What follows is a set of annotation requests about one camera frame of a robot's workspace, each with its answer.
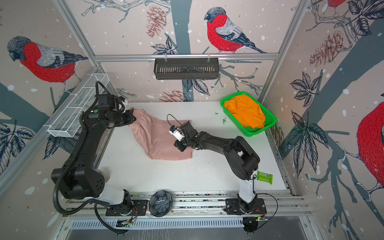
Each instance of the green snack packet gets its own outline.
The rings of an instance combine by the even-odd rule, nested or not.
[[[273,175],[257,171],[257,180],[272,184]]]

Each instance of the green basket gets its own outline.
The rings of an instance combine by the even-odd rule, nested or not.
[[[247,95],[248,97],[250,97],[253,101],[255,101],[256,103],[258,103],[265,115],[265,125],[264,125],[264,128],[251,128],[251,127],[243,127],[237,120],[236,118],[224,107],[224,103],[228,100],[231,100],[232,98],[238,96],[238,95]],[[259,134],[263,131],[265,131],[266,129],[272,127],[273,125],[276,124],[276,117],[266,108],[264,107],[261,103],[259,103],[256,99],[254,99],[251,95],[249,95],[248,93],[246,92],[237,92],[237,93],[234,93],[232,95],[229,95],[228,97],[225,97],[223,98],[221,101],[220,101],[220,105],[221,107],[223,108],[225,114],[232,120],[233,123],[235,123],[235,125],[240,129],[240,131],[246,135],[247,137],[251,137],[253,135],[256,135],[256,134]]]

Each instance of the pink garment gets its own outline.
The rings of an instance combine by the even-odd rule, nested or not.
[[[135,109],[133,116],[136,117],[136,121],[129,127],[132,128],[136,141],[150,159],[184,160],[192,158],[193,148],[187,147],[186,150],[180,152],[174,146],[177,139],[169,133],[170,125],[167,121],[158,120],[148,115],[143,109]],[[183,124],[187,121],[190,120],[183,120],[180,123]],[[175,120],[169,122],[177,127],[180,125]]]

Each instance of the white table surface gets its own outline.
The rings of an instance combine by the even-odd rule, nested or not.
[[[219,102],[129,103],[126,106],[131,107],[143,108],[158,119],[166,120],[167,114],[178,120],[190,119],[198,132],[205,131],[213,136],[244,137],[260,157],[258,170],[273,174],[272,185],[255,181],[255,190],[286,189],[265,132],[245,137],[225,115]],[[129,192],[214,193],[239,190],[239,178],[232,172],[224,155],[210,150],[194,150],[189,160],[151,160],[136,142],[129,126],[115,128],[98,169],[110,176],[108,184]]]

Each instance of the bullfinch illustration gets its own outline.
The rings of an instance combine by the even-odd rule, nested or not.
[[[324,11],[324,13],[322,15],[325,14],[325,12],[327,11],[328,7],[333,7],[334,10],[335,10],[334,15],[337,15],[339,13],[336,12],[336,7],[339,6],[340,4],[342,4],[343,2],[345,2],[346,0],[319,0],[319,1],[315,2],[313,5],[318,4],[319,2],[322,2],[322,1],[326,1],[327,2],[327,8],[325,9],[325,11]]]
[[[341,145],[344,151],[342,161],[345,160],[347,154],[360,159],[376,178],[377,184],[371,190],[367,190],[359,182],[355,183],[367,192],[368,199],[365,199],[365,201],[371,202],[372,192],[384,188],[384,102],[381,102],[372,112],[361,120],[358,127],[357,138],[359,147],[358,154],[345,151],[343,143],[337,143]]]
[[[208,20],[208,39],[218,49],[218,53],[221,51],[234,53],[236,50],[243,48],[265,53],[245,36],[241,28],[232,23],[222,7],[214,7],[208,10],[204,20]]]
[[[30,39],[17,36],[8,42],[9,56],[13,61],[20,60],[36,77],[51,83],[63,83],[72,75],[77,65],[87,60],[78,54],[63,51],[60,48],[51,48],[32,42]]]

